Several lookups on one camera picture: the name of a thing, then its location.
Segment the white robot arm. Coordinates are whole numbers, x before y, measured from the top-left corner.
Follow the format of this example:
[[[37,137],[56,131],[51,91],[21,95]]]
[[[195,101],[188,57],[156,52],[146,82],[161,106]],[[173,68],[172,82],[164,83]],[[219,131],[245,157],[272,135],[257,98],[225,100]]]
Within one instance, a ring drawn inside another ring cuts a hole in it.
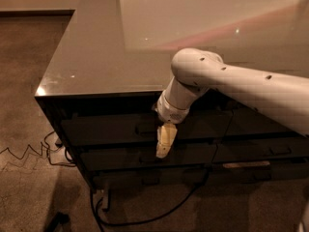
[[[196,48],[178,51],[171,61],[173,78],[156,102],[163,125],[157,129],[156,156],[167,157],[176,125],[190,106],[209,89],[253,108],[275,122],[309,135],[309,79],[227,65],[213,52]]]

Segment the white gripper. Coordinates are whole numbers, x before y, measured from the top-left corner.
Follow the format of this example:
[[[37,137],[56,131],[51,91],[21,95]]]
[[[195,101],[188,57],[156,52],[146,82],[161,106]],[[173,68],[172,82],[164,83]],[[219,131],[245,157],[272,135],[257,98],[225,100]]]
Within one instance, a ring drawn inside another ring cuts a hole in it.
[[[154,105],[154,111],[164,123],[157,129],[156,156],[160,159],[165,158],[172,148],[178,131],[174,124],[180,124],[189,113],[188,109],[179,109],[170,104],[165,95],[163,91]]]

